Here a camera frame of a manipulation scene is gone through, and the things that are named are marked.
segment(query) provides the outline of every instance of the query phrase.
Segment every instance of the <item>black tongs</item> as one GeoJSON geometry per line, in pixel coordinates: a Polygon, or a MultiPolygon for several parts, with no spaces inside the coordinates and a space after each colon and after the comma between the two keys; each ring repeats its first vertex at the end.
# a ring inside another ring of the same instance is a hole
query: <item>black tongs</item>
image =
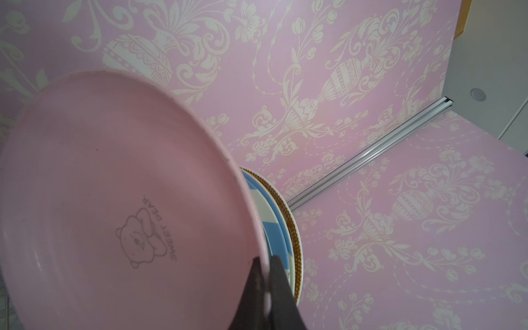
{"type": "Polygon", "coordinates": [[[265,318],[266,287],[260,258],[256,257],[229,330],[306,330],[279,256],[270,259],[269,291],[271,312],[265,318]]]}

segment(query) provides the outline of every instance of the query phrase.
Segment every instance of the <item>plate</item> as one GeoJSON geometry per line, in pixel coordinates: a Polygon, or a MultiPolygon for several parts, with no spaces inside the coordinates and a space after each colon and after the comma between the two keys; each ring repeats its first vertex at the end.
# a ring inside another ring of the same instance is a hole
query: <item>plate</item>
{"type": "Polygon", "coordinates": [[[295,294],[294,294],[294,297],[295,297],[295,301],[299,304],[300,291],[301,291],[301,288],[303,287],[303,271],[304,271],[303,246],[301,244],[299,229],[297,228],[294,215],[292,214],[283,196],[268,180],[266,180],[263,176],[255,173],[254,171],[248,168],[242,167],[242,169],[248,172],[249,174],[251,174],[253,177],[255,177],[267,189],[267,191],[271,194],[271,196],[273,196],[275,202],[280,208],[281,213],[284,216],[284,219],[286,220],[286,225],[288,226],[288,231],[290,233],[291,242],[293,244],[294,259],[295,259],[295,294]]]}
{"type": "Polygon", "coordinates": [[[288,278],[289,282],[291,280],[290,263],[285,238],[279,225],[279,221],[277,220],[273,209],[268,204],[268,201],[264,198],[258,188],[254,186],[252,180],[246,177],[246,182],[248,183],[249,189],[251,190],[253,200],[255,201],[255,205],[257,206],[257,210],[259,212],[260,221],[262,221],[262,225],[264,227],[264,233],[266,234],[266,239],[268,240],[270,256],[280,256],[284,271],[286,272],[286,277],[288,278]]]}
{"type": "Polygon", "coordinates": [[[227,329],[255,257],[269,275],[232,156],[146,79],[51,84],[0,168],[0,263],[26,330],[227,329]]]}
{"type": "Polygon", "coordinates": [[[253,177],[249,172],[244,172],[244,175],[245,176],[246,175],[250,176],[253,185],[257,187],[257,189],[264,196],[264,198],[266,199],[267,203],[271,206],[271,208],[273,209],[273,212],[275,213],[275,216],[276,216],[276,218],[278,220],[278,224],[280,226],[280,229],[282,231],[282,235],[283,235],[285,243],[286,243],[286,251],[287,251],[286,257],[288,258],[288,262],[291,265],[290,272],[288,274],[289,275],[289,281],[290,281],[290,286],[291,286],[291,292],[293,294],[295,294],[295,260],[294,260],[294,256],[293,256],[294,252],[293,252],[293,249],[291,247],[290,233],[288,232],[288,228],[286,227],[286,223],[284,221],[284,217],[283,217],[281,211],[279,210],[279,206],[277,205],[277,203],[275,202],[274,198],[271,196],[269,191],[255,177],[253,177]]]}

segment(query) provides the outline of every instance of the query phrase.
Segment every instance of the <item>pink backdrop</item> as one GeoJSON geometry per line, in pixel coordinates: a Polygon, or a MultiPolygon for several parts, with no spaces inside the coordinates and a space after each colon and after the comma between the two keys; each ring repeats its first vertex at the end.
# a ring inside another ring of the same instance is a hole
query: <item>pink backdrop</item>
{"type": "Polygon", "coordinates": [[[527,329],[528,158],[448,112],[303,205],[312,329],[527,329]]]}
{"type": "Polygon", "coordinates": [[[441,95],[460,0],[1,0],[0,137],[112,67],[194,108],[289,199],[441,95]]]}

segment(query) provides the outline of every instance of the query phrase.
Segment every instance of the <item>pink wall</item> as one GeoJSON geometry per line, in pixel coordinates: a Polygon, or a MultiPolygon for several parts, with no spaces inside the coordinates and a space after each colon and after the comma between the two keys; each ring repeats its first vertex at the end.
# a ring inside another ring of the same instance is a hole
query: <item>pink wall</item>
{"type": "Polygon", "coordinates": [[[177,94],[286,198],[440,97],[460,0],[3,0],[6,135],[72,71],[177,94]]]}
{"type": "Polygon", "coordinates": [[[312,329],[526,329],[528,159],[454,112],[303,205],[312,329]]]}

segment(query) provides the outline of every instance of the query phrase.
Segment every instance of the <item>gold patterned rim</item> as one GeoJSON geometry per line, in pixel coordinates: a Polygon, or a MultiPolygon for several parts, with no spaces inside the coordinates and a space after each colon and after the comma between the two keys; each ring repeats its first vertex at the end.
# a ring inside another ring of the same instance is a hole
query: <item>gold patterned rim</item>
{"type": "Polygon", "coordinates": [[[255,179],[257,179],[270,193],[270,195],[275,199],[275,202],[279,206],[279,209],[284,216],[284,220],[286,221],[286,226],[288,227],[288,231],[290,233],[291,237],[291,244],[293,245],[294,250],[294,261],[295,261],[295,303],[299,304],[299,298],[300,298],[300,290],[303,286],[303,246],[300,243],[300,234],[299,229],[297,228],[297,224],[295,223],[295,218],[292,212],[290,211],[290,208],[288,207],[288,204],[282,197],[282,195],[279,193],[279,191],[263,176],[260,174],[255,173],[254,171],[246,168],[241,167],[244,171],[251,174],[255,179]]]}
{"type": "MultiPolygon", "coordinates": [[[[266,188],[254,175],[252,175],[251,173],[249,173],[245,169],[242,169],[242,171],[244,173],[246,173],[247,175],[251,176],[253,179],[257,180],[258,185],[260,185],[266,191],[268,196],[271,196],[270,189],[266,188]]],[[[280,206],[275,201],[275,197],[271,196],[271,200],[272,200],[273,204],[275,205],[276,209],[280,210],[280,206]]],[[[280,212],[281,215],[277,216],[277,221],[282,222],[283,224],[286,224],[286,219],[284,218],[283,211],[279,211],[279,212],[280,212]]],[[[288,235],[288,237],[287,238],[284,237],[284,239],[286,241],[290,242],[289,245],[293,249],[293,243],[291,241],[291,234],[289,233],[288,225],[286,225],[286,228],[284,229],[284,230],[287,230],[288,233],[285,233],[285,232],[282,231],[282,225],[280,225],[280,227],[281,227],[281,233],[284,234],[284,235],[288,235]]],[[[287,254],[288,254],[288,264],[290,265],[290,272],[288,274],[288,276],[289,276],[288,277],[288,282],[290,283],[291,294],[294,295],[295,294],[295,282],[296,282],[296,278],[295,278],[295,257],[294,257],[293,252],[291,254],[290,254],[290,252],[287,252],[287,254]]]]}

